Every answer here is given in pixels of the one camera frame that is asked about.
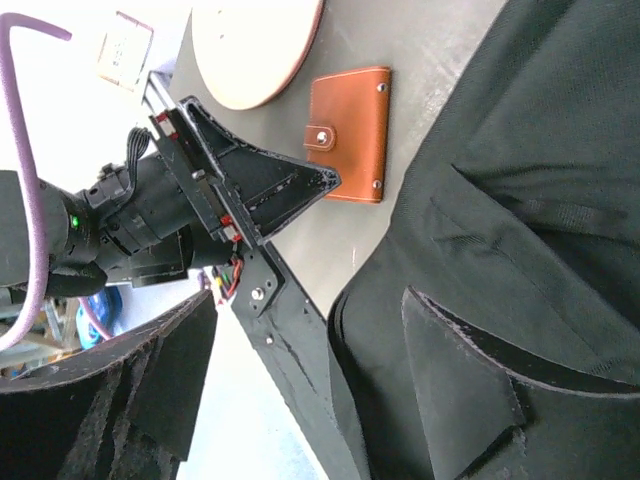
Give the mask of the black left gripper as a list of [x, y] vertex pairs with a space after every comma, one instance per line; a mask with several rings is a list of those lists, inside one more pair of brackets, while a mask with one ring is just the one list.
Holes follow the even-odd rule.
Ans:
[[194, 96], [151, 118], [155, 152], [105, 168], [84, 196], [110, 284], [147, 286], [226, 264], [337, 189], [331, 167], [247, 143]]

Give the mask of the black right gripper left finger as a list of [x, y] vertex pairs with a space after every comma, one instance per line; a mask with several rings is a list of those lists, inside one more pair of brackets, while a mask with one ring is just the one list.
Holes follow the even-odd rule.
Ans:
[[2, 478], [176, 478], [216, 322], [204, 290], [112, 340], [2, 380]]

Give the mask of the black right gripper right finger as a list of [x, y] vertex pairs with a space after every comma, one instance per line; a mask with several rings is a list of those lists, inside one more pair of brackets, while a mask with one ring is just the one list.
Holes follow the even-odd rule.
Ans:
[[402, 320], [435, 478], [638, 478], [637, 386], [536, 356], [413, 288]]

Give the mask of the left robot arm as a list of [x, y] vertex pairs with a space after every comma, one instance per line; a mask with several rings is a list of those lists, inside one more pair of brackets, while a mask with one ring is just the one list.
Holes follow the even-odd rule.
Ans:
[[50, 297], [230, 263], [338, 187], [338, 173], [246, 143], [195, 98], [137, 131], [91, 187], [40, 183]]

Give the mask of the brown leather wallet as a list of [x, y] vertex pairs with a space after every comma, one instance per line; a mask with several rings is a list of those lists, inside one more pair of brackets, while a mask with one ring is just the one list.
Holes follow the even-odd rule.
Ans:
[[333, 200], [383, 200], [392, 70], [372, 66], [329, 74], [311, 83], [307, 159], [330, 167], [341, 184]]

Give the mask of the black student backpack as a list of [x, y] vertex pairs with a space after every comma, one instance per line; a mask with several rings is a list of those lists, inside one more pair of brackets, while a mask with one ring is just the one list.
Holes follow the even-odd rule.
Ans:
[[510, 1], [328, 318], [359, 479], [437, 479], [405, 345], [413, 288], [548, 361], [639, 389], [639, 5]]

